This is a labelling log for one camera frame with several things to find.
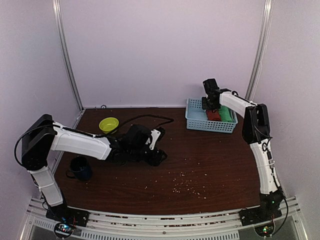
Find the brown towel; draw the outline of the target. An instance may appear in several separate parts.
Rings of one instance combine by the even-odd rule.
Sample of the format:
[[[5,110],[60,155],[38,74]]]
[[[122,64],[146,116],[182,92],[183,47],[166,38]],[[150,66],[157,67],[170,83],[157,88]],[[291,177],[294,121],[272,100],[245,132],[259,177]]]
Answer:
[[[219,111],[217,109],[215,110],[206,110],[205,111],[207,120],[208,121],[215,121],[215,122],[221,122],[221,116],[219,114]]]

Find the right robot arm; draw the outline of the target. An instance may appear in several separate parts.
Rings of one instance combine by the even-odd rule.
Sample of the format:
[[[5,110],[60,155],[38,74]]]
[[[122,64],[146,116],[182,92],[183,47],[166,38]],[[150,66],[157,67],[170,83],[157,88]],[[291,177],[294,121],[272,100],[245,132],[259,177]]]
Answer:
[[[242,138],[249,145],[258,170],[260,204],[255,215],[259,220],[280,216],[284,194],[278,180],[271,150],[268,108],[238,95],[236,91],[219,88],[214,78],[202,82],[206,96],[201,99],[204,110],[218,110],[222,106],[243,117]]]

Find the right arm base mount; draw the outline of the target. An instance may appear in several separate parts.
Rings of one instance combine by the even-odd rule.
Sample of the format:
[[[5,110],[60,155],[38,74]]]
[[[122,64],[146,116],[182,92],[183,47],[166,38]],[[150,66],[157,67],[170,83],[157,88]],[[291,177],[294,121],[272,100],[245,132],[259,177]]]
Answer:
[[[282,216],[280,209],[264,211],[260,206],[243,208],[238,212],[238,214],[242,226],[259,224],[262,222],[271,221],[273,217],[279,218]]]

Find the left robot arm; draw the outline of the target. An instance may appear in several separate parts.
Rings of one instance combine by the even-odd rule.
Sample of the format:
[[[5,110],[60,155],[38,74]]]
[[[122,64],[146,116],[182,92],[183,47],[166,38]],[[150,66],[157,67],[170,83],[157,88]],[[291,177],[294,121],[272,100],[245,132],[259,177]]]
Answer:
[[[50,114],[44,114],[16,141],[15,147],[21,147],[21,157],[16,149],[13,154],[16,162],[35,180],[48,210],[61,222],[67,222],[72,218],[72,211],[48,166],[51,151],[121,164],[144,161],[156,167],[168,157],[156,147],[164,135],[160,125],[149,129],[140,124],[131,125],[127,133],[120,136],[93,134],[64,126]]]

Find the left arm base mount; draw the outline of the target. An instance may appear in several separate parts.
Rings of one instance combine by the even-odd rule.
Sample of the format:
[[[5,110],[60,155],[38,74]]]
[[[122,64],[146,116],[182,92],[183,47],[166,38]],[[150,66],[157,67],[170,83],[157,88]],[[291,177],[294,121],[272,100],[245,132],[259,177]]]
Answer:
[[[65,210],[49,209],[45,216],[48,219],[67,223],[76,227],[86,227],[90,213],[86,210],[79,210],[75,208],[67,208]]]

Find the green towel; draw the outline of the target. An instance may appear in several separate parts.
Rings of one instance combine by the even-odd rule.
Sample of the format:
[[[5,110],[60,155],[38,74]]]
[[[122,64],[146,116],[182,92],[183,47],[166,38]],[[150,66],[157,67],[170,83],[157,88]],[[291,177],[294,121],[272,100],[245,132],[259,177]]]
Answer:
[[[218,110],[222,122],[233,123],[233,118],[230,110],[226,106],[221,106]]]

